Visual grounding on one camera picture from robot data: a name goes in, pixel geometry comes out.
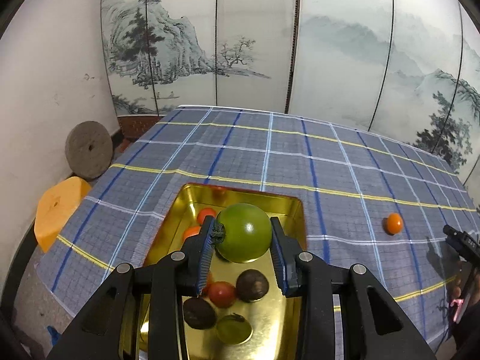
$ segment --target yellow stripe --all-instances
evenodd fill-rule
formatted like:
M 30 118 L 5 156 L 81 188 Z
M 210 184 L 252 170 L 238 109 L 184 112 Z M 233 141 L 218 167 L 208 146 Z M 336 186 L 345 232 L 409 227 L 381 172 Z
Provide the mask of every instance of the yellow stripe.
M 123 164 L 120 164 L 120 163 L 114 163 L 110 167 L 125 168 L 125 169 L 134 170 L 134 171 L 138 171 L 138 172 L 148 172 L 148 173 L 164 173 L 164 174 L 177 173 L 177 174 L 180 174 L 180 175 L 192 177 L 194 179 L 206 179 L 208 177 L 211 180 L 228 181 L 228 182 L 232 182 L 232 183 L 241 183 L 241 184 L 249 184 L 249 185 L 261 185 L 262 184 L 261 181 L 257 181 L 257 180 L 244 180 L 244 179 L 240 179 L 240 178 L 228 178 L 228 177 L 221 177 L 221 176 L 200 175 L 200 174 L 197 174 L 197 173 L 187 172 L 187 171 L 184 171 L 184 170 L 181 170 L 181 169 L 172 169 L 172 170 L 163 170 L 162 171 L 162 169 L 123 165 Z M 475 212 L 476 211 L 476 209 L 474 209 L 474 208 L 450 207 L 450 206 L 444 206 L 444 205 L 441 205 L 441 204 L 408 202 L 407 200 L 399 200 L 399 199 L 389 198 L 389 197 L 386 197 L 386 196 L 360 195 L 358 193 L 344 192 L 344 191 L 338 191 L 338 190 L 327 190 L 325 188 L 315 188 L 315 187 L 309 187 L 309 186 L 306 186 L 306 185 L 273 183 L 273 182 L 270 182 L 270 181 L 265 181 L 263 184 L 267 185 L 267 186 L 270 186 L 270 187 L 301 189 L 301 190 L 307 190 L 307 191 L 312 191 L 312 192 L 321 192 L 321 193 L 325 193 L 325 194 L 328 194 L 328 195 L 345 196 L 345 197 L 349 197 L 349 198 L 361 198 L 361 197 L 363 197 L 364 199 L 367 199 L 367 200 L 377 200 L 377 201 L 381 201 L 381 202 L 392 202 L 392 203 L 404 204 L 404 205 L 409 205 L 409 206 L 417 206 L 417 207 L 421 206 L 421 207 L 428 207 L 428 208 L 442 208 L 442 209 L 445 209 L 445 210 L 455 210 L 455 211 L 470 211 L 470 212 Z
M 85 252 L 84 250 L 80 249 L 78 246 L 76 246 L 75 244 L 72 244 L 69 240 L 62 237 L 61 235 L 57 235 L 57 239 L 60 242 L 67 245 L 68 247 L 72 248 L 73 251 L 75 251 L 76 253 L 78 253 L 82 257 L 86 258 L 88 261 L 92 262 L 96 266 L 99 266 L 100 268 L 103 268 L 103 269 L 109 269 L 110 271 L 114 270 L 114 267 L 109 266 L 105 262 L 97 259 L 97 257 L 94 257 L 91 254 L 89 254 L 89 253 Z M 423 289 L 420 289 L 420 290 L 417 290 L 417 291 L 414 291 L 414 292 L 410 292 L 408 294 L 401 295 L 399 297 L 395 297 L 394 300 L 396 302 L 403 302 L 403 301 L 408 300 L 408 299 L 416 298 L 417 296 L 420 296 L 420 295 L 428 294 L 429 292 L 435 291 L 438 288 L 443 287 L 445 284 L 448 284 L 448 283 L 452 282 L 454 279 L 455 279 L 455 276 L 452 276 L 445 281 L 441 281 L 440 283 L 434 284 L 433 286 L 423 288 Z M 334 311 L 340 311 L 340 306 L 335 306 Z
M 441 288 L 444 285 L 452 282 L 454 279 L 455 279 L 455 276 L 449 277 L 447 280 L 443 280 L 440 283 L 434 284 L 433 286 L 423 288 L 423 289 L 420 289 L 420 290 L 417 290 L 417 291 L 410 292 L 410 293 L 405 294 L 405 295 L 395 297 L 394 300 L 395 300 L 395 302 L 398 303 L 398 302 L 403 302 L 403 301 L 408 300 L 408 299 L 416 298 L 420 295 L 428 294 L 429 292 L 435 291 L 438 288 Z M 334 311 L 340 311 L 340 306 L 334 306 L 333 309 L 334 309 Z
M 77 252 L 82 257 L 85 257 L 91 263 L 94 263 L 96 266 L 99 266 L 100 268 L 103 268 L 103 269 L 109 269 L 111 271 L 114 270 L 114 267 L 109 266 L 108 264 L 104 263 L 103 261 L 100 261 L 99 259 L 97 259 L 97 257 L 94 257 L 91 254 L 89 254 L 89 253 L 85 252 L 84 250 L 80 249 L 78 246 L 76 246 L 75 244 L 72 244 L 68 239 L 62 237 L 61 235 L 57 235 L 57 239 L 60 242 L 63 242 L 68 247 L 72 248 L 73 251 Z
M 220 123 L 200 123 L 200 124 L 197 124 L 197 123 L 187 123 L 187 122 L 157 122 L 157 124 L 171 124 L 171 125 L 180 125 L 180 126 L 197 126 L 198 125 L 198 126 L 216 126 L 216 127 L 236 127 L 236 128 L 246 128 L 248 130 L 268 131 L 268 128 L 263 128 L 263 127 L 249 127 L 249 126 L 239 126 L 239 125 L 220 124 Z M 411 158 L 404 157 L 402 155 L 389 153 L 387 151 L 374 149 L 373 147 L 367 147 L 367 146 L 359 144 L 359 143 L 347 142 L 346 140 L 337 141 L 335 138 L 323 137 L 321 135 L 304 134 L 303 132 L 299 132 L 299 131 L 272 130 L 272 132 L 279 132 L 279 133 L 282 133 L 282 134 L 297 134 L 297 135 L 302 135 L 304 137 L 316 138 L 316 139 L 321 139 L 321 140 L 328 140 L 330 142 L 340 142 L 344 145 L 361 147 L 363 149 L 368 149 L 368 150 L 372 150 L 374 152 L 378 152 L 378 153 L 382 153 L 382 154 L 385 154 L 385 155 L 391 155 L 393 157 L 401 158 L 401 159 L 406 160 L 406 161 L 415 162 L 416 164 L 422 165 L 424 167 L 429 167 L 429 168 L 438 170 L 439 172 L 447 173 L 448 175 L 452 175 L 452 176 L 456 176 L 455 173 L 448 172 L 445 169 L 439 169 L 439 168 L 436 168 L 435 166 L 428 165 L 427 163 L 424 163 L 424 162 L 412 160 Z

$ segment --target orange cherry tomato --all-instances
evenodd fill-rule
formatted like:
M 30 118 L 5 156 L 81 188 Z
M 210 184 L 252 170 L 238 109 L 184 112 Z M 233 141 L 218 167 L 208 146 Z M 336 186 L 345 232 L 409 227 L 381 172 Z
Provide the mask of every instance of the orange cherry tomato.
M 188 238 L 188 237 L 191 237 L 191 236 L 195 236 L 197 235 L 198 233 L 200 233 L 200 229 L 201 227 L 200 226 L 192 226 L 192 227 L 189 227 L 188 229 L 186 229 L 184 232 L 183 232 L 183 235 L 182 235 L 182 242 L 185 242 L 185 240 Z
M 397 212 L 392 212 L 388 215 L 386 221 L 386 231 L 390 234 L 397 234 L 403 229 L 403 219 Z
M 216 281 L 208 289 L 208 297 L 220 309 L 226 309 L 235 303 L 237 291 L 234 286 L 226 281 Z
M 202 290 L 202 296 L 207 296 L 208 295 L 208 290 L 210 289 L 210 286 L 213 284 L 213 275 L 210 271 L 208 271 L 208 276 L 207 276 L 207 284 L 205 288 Z
M 213 218 L 215 218 L 217 216 L 217 213 L 213 208 L 210 207 L 201 209 L 197 216 L 197 222 L 200 226 L 203 225 L 203 221 L 205 221 L 205 217 L 207 215 L 212 215 Z
M 212 195 L 216 201 L 222 202 L 225 199 L 225 192 L 227 191 L 225 187 L 211 185 L 210 190 L 212 191 Z

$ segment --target orange plastic block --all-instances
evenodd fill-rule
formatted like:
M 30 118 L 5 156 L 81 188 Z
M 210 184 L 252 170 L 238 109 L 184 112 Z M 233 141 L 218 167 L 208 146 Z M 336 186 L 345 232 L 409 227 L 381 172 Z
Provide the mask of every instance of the orange plastic block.
M 85 180 L 74 176 L 48 189 L 40 198 L 34 233 L 45 253 L 90 189 Z

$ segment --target metal screw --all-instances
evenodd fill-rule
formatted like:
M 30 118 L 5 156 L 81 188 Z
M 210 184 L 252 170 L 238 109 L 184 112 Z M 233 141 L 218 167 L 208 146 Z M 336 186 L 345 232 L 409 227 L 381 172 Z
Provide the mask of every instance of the metal screw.
M 182 261 L 185 258 L 185 253 L 182 251 L 175 251 L 170 255 L 173 261 Z
M 298 258 L 302 261 L 305 261 L 306 263 L 308 263 L 308 261 L 311 261 L 312 258 L 314 258 L 309 252 L 307 251 L 303 251 L 302 253 L 300 253 L 298 255 Z
M 362 264 L 355 264 L 353 266 L 353 271 L 356 274 L 363 275 L 367 271 L 367 268 L 365 268 Z
M 130 264 L 127 264 L 126 262 L 122 262 L 117 266 L 117 272 L 119 274 L 125 274 L 130 270 Z

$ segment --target black clamp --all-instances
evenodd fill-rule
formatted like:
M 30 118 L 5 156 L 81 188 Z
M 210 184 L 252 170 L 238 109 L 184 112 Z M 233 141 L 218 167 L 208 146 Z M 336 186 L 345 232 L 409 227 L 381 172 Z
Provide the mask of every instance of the black clamp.
M 466 231 L 458 231 L 452 226 L 443 226 L 443 233 L 447 236 L 446 242 L 457 251 L 459 256 L 472 264 L 469 276 L 462 288 L 460 297 L 450 302 L 452 321 L 459 323 L 469 304 L 470 296 L 475 284 L 475 276 L 480 268 L 480 246 Z
M 296 360 L 335 358 L 333 295 L 339 295 L 344 358 L 434 360 L 413 323 L 363 265 L 328 265 L 287 237 L 271 218 L 270 253 L 282 294 L 302 297 Z M 198 235 L 155 265 L 120 264 L 100 285 L 65 330 L 47 360 L 133 360 L 138 358 L 139 310 L 151 294 L 150 360 L 188 359 L 182 296 L 197 296 L 206 285 L 214 251 L 216 221 L 207 216 Z

